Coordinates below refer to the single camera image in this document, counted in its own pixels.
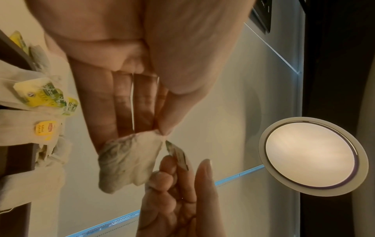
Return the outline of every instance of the blue led strip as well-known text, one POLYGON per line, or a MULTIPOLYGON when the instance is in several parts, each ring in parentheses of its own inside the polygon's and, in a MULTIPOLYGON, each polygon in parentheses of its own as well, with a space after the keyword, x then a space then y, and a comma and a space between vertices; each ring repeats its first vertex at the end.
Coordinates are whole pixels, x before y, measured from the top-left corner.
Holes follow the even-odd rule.
MULTIPOLYGON (((223 185, 225 183, 228 183, 228 182, 230 182, 232 180, 240 178, 240 177, 242 177, 244 175, 251 174, 252 172, 255 172, 255 171, 263 169, 263 168, 264 168, 264 165, 260 165, 260 166, 254 167, 252 169, 245 170, 245 171, 243 171, 243 172, 241 172, 239 174, 232 175, 232 176, 230 176, 228 178, 219 180, 219 181, 215 182, 215 185, 216 186, 221 186, 221 185, 223 185)), ((107 229, 107 228, 109 228, 111 226, 123 223, 124 221, 128 221, 130 219, 136 218, 137 216, 139 216, 139 210, 137 210, 135 212, 131 212, 131 213, 126 214, 124 216, 120 216, 120 217, 118 217, 116 219, 104 222, 102 224, 90 227, 90 228, 82 230, 80 232, 68 235, 67 237, 86 237, 86 236, 95 234, 95 233, 97 233, 99 231, 105 230, 105 229, 107 229)))

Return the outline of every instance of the skin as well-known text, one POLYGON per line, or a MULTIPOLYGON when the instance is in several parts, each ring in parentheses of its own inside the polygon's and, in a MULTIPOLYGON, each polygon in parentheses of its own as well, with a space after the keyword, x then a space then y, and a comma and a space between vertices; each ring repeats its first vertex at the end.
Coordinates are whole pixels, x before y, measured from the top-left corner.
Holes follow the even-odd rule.
POLYGON ((202 161, 194 176, 166 156, 146 184, 136 237, 170 236, 226 236, 210 160, 202 161))
POLYGON ((254 2, 26 0, 66 54, 97 151, 131 133, 168 135, 208 94, 254 2))

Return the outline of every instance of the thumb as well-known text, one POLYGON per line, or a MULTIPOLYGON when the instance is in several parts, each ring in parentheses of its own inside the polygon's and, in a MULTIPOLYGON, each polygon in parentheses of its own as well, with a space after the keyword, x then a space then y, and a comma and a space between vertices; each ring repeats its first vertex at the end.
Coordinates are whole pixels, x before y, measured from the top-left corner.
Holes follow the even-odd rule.
POLYGON ((220 214, 219 196, 212 175, 211 161, 208 159, 202 161, 195 176, 198 237, 226 236, 220 214))

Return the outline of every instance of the palm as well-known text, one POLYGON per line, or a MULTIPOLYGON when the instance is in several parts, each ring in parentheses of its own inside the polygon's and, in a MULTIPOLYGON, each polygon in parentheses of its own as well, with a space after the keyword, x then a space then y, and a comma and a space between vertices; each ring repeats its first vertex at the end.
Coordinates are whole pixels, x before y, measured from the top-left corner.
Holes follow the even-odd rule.
POLYGON ((193 171, 165 157, 146 185, 137 237, 195 236, 196 196, 193 171))

